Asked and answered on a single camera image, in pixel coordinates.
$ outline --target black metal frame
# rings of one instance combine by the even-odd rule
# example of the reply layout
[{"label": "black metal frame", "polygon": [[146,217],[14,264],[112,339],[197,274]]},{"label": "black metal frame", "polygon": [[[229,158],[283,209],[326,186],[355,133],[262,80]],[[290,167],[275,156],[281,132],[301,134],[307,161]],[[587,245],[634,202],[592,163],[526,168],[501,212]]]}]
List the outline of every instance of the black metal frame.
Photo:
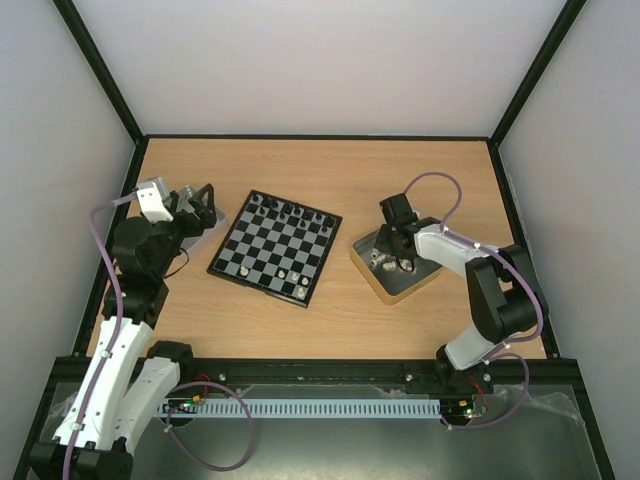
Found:
[{"label": "black metal frame", "polygon": [[[60,357],[49,376],[36,416],[27,437],[13,480],[25,480],[29,471],[28,456],[31,446],[38,440],[56,387],[60,383],[81,383],[90,358]],[[133,372],[133,379],[142,370],[140,359]],[[528,360],[531,385],[570,385],[573,388],[580,415],[585,421],[596,463],[603,480],[615,479],[609,462],[582,375],[575,360]],[[434,390],[434,360],[238,360],[195,359],[195,371],[220,378],[233,388],[253,384],[279,385],[375,385],[384,390],[401,389],[408,393],[428,393],[431,398],[459,400],[467,395],[450,394]],[[519,361],[500,361],[490,366],[492,382],[498,385],[518,384],[522,381],[522,365]],[[407,374],[412,380],[407,381]]]},{"label": "black metal frame", "polygon": [[[91,65],[96,77],[105,90],[114,109],[122,120],[129,135],[136,144],[131,165],[122,189],[122,193],[130,192],[136,184],[145,152],[152,138],[209,138],[209,139],[269,139],[269,140],[392,140],[392,141],[480,141],[485,142],[491,157],[496,180],[500,189],[509,225],[515,243],[527,248],[526,235],[514,201],[504,164],[500,157],[499,147],[536,84],[542,77],[553,55],[562,40],[578,17],[586,0],[567,0],[558,19],[554,23],[546,40],[535,57],[531,67],[521,82],[507,110],[500,120],[491,138],[488,137],[444,137],[444,136],[366,136],[366,135],[144,135],[138,127],[129,110],[115,80],[109,72],[100,52],[98,51],[89,31],[82,21],[71,0],[53,0],[60,11],[65,23],[76,39],[78,46]],[[113,242],[114,226],[123,220],[127,214],[127,206],[117,209],[109,236],[107,248]],[[33,443],[37,440],[46,420],[47,412],[53,400],[56,386],[61,382],[81,382],[89,365],[86,357],[87,348],[96,317],[98,315],[102,296],[107,284],[107,272],[101,263],[91,294],[85,309],[80,330],[74,344],[73,357],[60,357],[56,360],[49,381],[38,406],[36,416],[29,431],[25,448],[22,452],[14,480],[23,480],[28,472],[28,455]],[[582,375],[575,360],[561,359],[553,329],[550,323],[545,323],[542,340],[547,353],[547,360],[528,360],[531,371],[531,383],[544,385],[571,385],[574,389],[578,407],[587,425],[587,432],[596,457],[602,478],[613,479],[614,474],[607,456],[604,443],[600,436],[598,425],[589,402]],[[224,373],[226,383],[247,385],[253,383],[334,383],[341,382],[376,384],[384,388],[407,388],[412,393],[429,393],[435,398],[445,398],[449,394],[434,391],[430,378],[435,368],[434,360],[379,360],[379,361],[304,361],[304,360],[225,360],[225,359],[196,359],[199,371],[217,377]],[[138,362],[134,371],[137,376],[142,367]],[[414,380],[410,384],[406,375],[411,373]],[[491,374],[495,383],[518,384],[522,381],[522,366],[519,362],[502,361],[492,364]]]}]

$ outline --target red wire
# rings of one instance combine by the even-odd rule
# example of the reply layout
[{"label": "red wire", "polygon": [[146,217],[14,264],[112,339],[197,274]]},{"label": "red wire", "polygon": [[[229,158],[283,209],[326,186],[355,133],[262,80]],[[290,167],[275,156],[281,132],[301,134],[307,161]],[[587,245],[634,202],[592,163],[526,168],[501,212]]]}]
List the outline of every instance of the red wire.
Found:
[{"label": "red wire", "polygon": [[478,390],[478,396],[480,397],[480,399],[482,400],[482,403],[484,403],[484,406],[488,410],[489,404],[487,403],[487,399],[484,398],[484,392],[482,391],[482,388],[480,388],[480,385],[478,384],[475,378],[471,377],[469,378],[469,381],[471,382],[471,385],[473,385],[476,388],[476,390]]}]

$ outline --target wooden tabletop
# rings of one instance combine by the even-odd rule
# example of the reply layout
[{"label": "wooden tabletop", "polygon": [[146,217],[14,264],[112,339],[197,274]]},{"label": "wooden tabletop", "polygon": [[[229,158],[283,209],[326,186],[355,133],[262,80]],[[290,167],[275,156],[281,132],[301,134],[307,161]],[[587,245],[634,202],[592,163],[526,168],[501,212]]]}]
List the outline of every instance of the wooden tabletop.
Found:
[{"label": "wooden tabletop", "polygon": [[[513,243],[484,142],[151,140],[140,180],[162,176],[175,190],[210,182],[230,222],[251,189],[344,220],[308,309],[207,274],[220,236],[167,279],[169,296],[149,346],[160,339],[185,342],[198,357],[434,358],[470,323],[465,280],[443,271],[386,306],[349,258],[352,243],[383,222],[378,203],[430,170],[462,184],[462,205],[449,221],[453,230],[494,245]],[[421,216],[440,218],[455,198],[447,180],[433,177],[409,194]],[[97,329],[90,352],[96,338]],[[514,350],[544,358],[539,340]]]}]

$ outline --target robotic arm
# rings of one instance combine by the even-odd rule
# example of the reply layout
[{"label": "robotic arm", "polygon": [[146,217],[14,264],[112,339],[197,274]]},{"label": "robotic arm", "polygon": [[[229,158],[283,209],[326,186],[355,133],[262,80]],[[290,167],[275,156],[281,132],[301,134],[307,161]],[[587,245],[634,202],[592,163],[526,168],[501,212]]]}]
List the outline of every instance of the robotic arm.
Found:
[{"label": "robotic arm", "polygon": [[537,323],[533,302],[523,286],[485,249],[496,251],[520,274],[534,292],[546,317],[548,307],[538,284],[531,259],[518,245],[480,248],[460,234],[442,229],[435,218],[418,219],[405,194],[380,202],[386,224],[376,239],[376,248],[398,259],[421,257],[433,260],[467,280],[471,325],[443,345],[436,355],[446,377],[482,361],[512,335]]},{"label": "robotic arm", "polygon": [[[185,241],[216,224],[213,187],[169,192],[164,181],[155,178],[140,183],[136,197],[143,216],[127,218],[114,232],[113,256],[121,272],[118,282],[124,306],[120,328],[113,341],[117,302],[111,286],[98,345],[69,414],[53,442],[37,443],[31,451],[30,464],[41,480],[60,478],[71,443],[75,446],[70,478],[129,478],[135,447],[157,406],[180,379],[192,378],[191,347],[157,342],[128,388],[169,292],[164,278],[173,259],[184,250]],[[88,392],[86,413],[80,420],[78,412]]]}]

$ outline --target wire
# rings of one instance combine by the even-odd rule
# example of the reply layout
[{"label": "wire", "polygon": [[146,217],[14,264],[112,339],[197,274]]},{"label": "wire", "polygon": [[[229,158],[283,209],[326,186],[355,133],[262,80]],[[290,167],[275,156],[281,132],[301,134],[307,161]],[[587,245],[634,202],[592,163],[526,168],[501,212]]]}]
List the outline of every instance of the wire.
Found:
[{"label": "wire", "polygon": [[184,248],[182,248],[182,247],[180,247],[180,251],[181,251],[182,253],[184,253],[184,254],[187,256],[187,260],[186,260],[182,265],[180,265],[176,270],[174,270],[174,271],[173,271],[173,272],[171,272],[171,273],[166,274],[166,275],[164,276],[165,280],[166,280],[167,278],[173,277],[176,273],[178,273],[178,272],[179,272],[180,270],[182,270],[184,267],[186,267],[187,265],[189,265],[189,261],[191,260],[191,259],[189,258],[189,252],[187,252],[187,251],[186,251]]},{"label": "wire", "polygon": [[167,418],[165,420],[165,425],[166,425],[165,431],[169,434],[169,436],[171,436],[173,441],[176,442],[180,450],[182,450],[182,452],[187,457],[189,457],[191,460],[196,462],[201,467],[206,468],[207,470],[213,470],[214,472],[230,472],[231,470],[236,470],[237,468],[240,468],[241,466],[243,466],[245,463],[249,461],[249,459],[251,458],[251,455],[253,455],[253,450],[255,448],[255,441],[256,441],[255,426],[253,424],[253,418],[251,417],[251,412],[249,412],[249,407],[247,407],[247,404],[244,403],[244,400],[242,400],[240,395],[238,395],[236,392],[234,392],[228,387],[225,387],[224,385],[220,385],[213,382],[185,383],[183,385],[178,385],[177,387],[175,387],[173,390],[171,390],[171,393],[179,392],[180,390],[184,390],[191,387],[198,387],[198,386],[206,386],[206,387],[212,387],[212,388],[217,388],[218,390],[222,390],[223,392],[235,398],[240,404],[240,406],[242,407],[242,409],[244,410],[244,413],[247,416],[247,420],[249,421],[249,445],[247,446],[247,450],[242,456],[242,458],[238,460],[236,463],[234,463],[233,465],[230,465],[228,467],[217,467],[215,465],[211,465],[210,463],[207,463],[204,460],[196,457],[184,445],[184,443],[182,443],[182,440],[180,440],[176,432],[174,432],[173,426],[171,425],[171,415],[175,411],[175,408],[170,409],[169,412],[167,413]]},{"label": "wire", "polygon": [[[111,257],[109,257],[109,253],[107,252],[107,247],[105,246],[100,234],[98,233],[98,228],[95,223],[95,215],[96,213],[107,210],[112,207],[117,207],[119,205],[123,205],[125,203],[130,202],[136,198],[136,193],[130,193],[122,198],[117,200],[112,200],[109,203],[105,203],[104,205],[99,205],[91,210],[89,214],[89,226],[91,228],[91,235],[93,235],[93,239],[98,246],[98,250],[100,250],[100,255],[102,256],[102,260],[104,261],[105,266],[107,267],[107,272],[109,274],[109,279],[111,280],[111,286],[113,287],[113,292],[116,297],[116,325],[113,329],[113,335],[111,335],[111,339],[109,339],[109,343],[105,348],[105,351],[110,352],[113,349],[113,345],[116,343],[118,339],[118,335],[120,334],[120,327],[122,325],[122,315],[124,312],[124,304],[122,301],[122,290],[120,289],[120,283],[118,282],[118,277],[116,275],[116,271],[113,267],[113,262]],[[91,400],[91,394],[98,383],[98,379],[100,378],[100,374],[104,369],[104,365],[107,362],[107,357],[100,358],[98,365],[96,366],[93,375],[91,376],[91,380],[89,381],[89,385],[87,386],[87,390],[85,391],[82,402],[80,403],[80,408],[78,408],[78,415],[76,417],[76,423],[81,424],[87,408],[89,406],[89,401]],[[69,480],[69,473],[71,470],[71,457],[73,456],[73,447],[76,444],[76,440],[78,439],[79,430],[74,430],[71,432],[71,436],[69,438],[69,443],[67,444],[67,448],[64,453],[64,460],[62,462],[62,480]]]},{"label": "wire", "polygon": [[489,410],[489,404],[487,403],[487,399],[484,396],[484,391],[482,390],[482,387],[480,386],[480,384],[473,377],[469,378],[469,381],[471,382],[471,385],[474,386],[475,389],[478,391],[478,397],[480,398],[480,400],[482,400],[482,403],[484,403],[484,406],[486,407],[486,409]]},{"label": "wire", "polygon": [[518,355],[517,353],[514,352],[507,352],[507,353],[501,353],[499,355],[496,355],[495,357],[491,358],[491,361],[495,361],[495,360],[500,360],[501,358],[506,358],[506,357],[514,357],[517,358],[518,360],[520,360],[520,362],[522,363],[522,366],[524,367],[524,383],[522,385],[522,393],[520,394],[520,397],[518,398],[518,401],[509,409],[509,411],[507,413],[505,413],[504,415],[502,415],[499,418],[496,418],[495,420],[491,420],[490,422],[487,423],[481,423],[479,425],[451,425],[449,422],[447,422],[446,418],[441,417],[440,419],[442,420],[442,423],[444,423],[447,427],[447,429],[449,430],[479,430],[481,428],[488,428],[488,427],[492,427],[494,425],[498,425],[499,423],[504,422],[507,418],[511,417],[514,413],[516,413],[516,411],[518,410],[518,408],[520,408],[520,406],[524,403],[524,401],[526,400],[528,394],[529,394],[529,366],[527,365],[527,362],[524,358],[522,358],[520,355]]},{"label": "wire", "polygon": [[409,185],[407,185],[407,188],[404,189],[404,194],[406,195],[407,193],[409,193],[409,190],[411,189],[411,187],[413,187],[413,185],[423,177],[444,177],[448,180],[451,180],[451,182],[456,186],[456,190],[458,191],[458,198],[456,199],[456,203],[453,205],[453,207],[451,207],[451,210],[449,210],[445,214],[445,216],[442,217],[442,221],[440,222],[440,231],[442,232],[444,231],[444,226],[446,225],[451,215],[455,213],[455,211],[458,209],[458,207],[462,203],[462,187],[460,186],[460,182],[458,182],[458,180],[456,180],[453,176],[449,175],[448,173],[425,172],[425,173],[421,173],[420,175],[418,175],[416,178],[414,178],[409,182]]}]

